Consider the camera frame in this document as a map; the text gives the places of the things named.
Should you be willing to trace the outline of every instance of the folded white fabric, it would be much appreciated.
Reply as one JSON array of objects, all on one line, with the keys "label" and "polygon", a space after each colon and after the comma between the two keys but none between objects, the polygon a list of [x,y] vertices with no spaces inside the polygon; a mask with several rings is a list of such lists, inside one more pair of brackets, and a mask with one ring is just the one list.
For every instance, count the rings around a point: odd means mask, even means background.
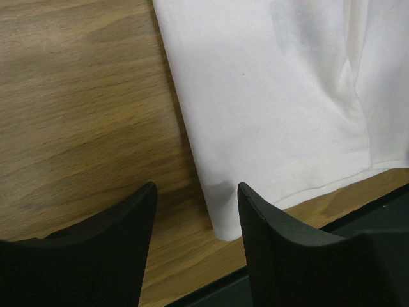
[{"label": "folded white fabric", "polygon": [[409,2],[154,0],[215,234],[408,167]]}]

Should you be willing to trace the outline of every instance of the brown wood grain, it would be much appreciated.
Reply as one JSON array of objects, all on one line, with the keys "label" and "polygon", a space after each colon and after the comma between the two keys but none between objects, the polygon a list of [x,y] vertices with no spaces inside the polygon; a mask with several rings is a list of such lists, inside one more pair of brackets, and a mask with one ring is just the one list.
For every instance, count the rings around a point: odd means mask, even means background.
[{"label": "brown wood grain", "polygon": [[[245,265],[213,236],[151,1],[0,2],[0,238],[43,237],[152,180],[141,306]],[[409,182],[392,170],[288,212],[323,226]]]}]

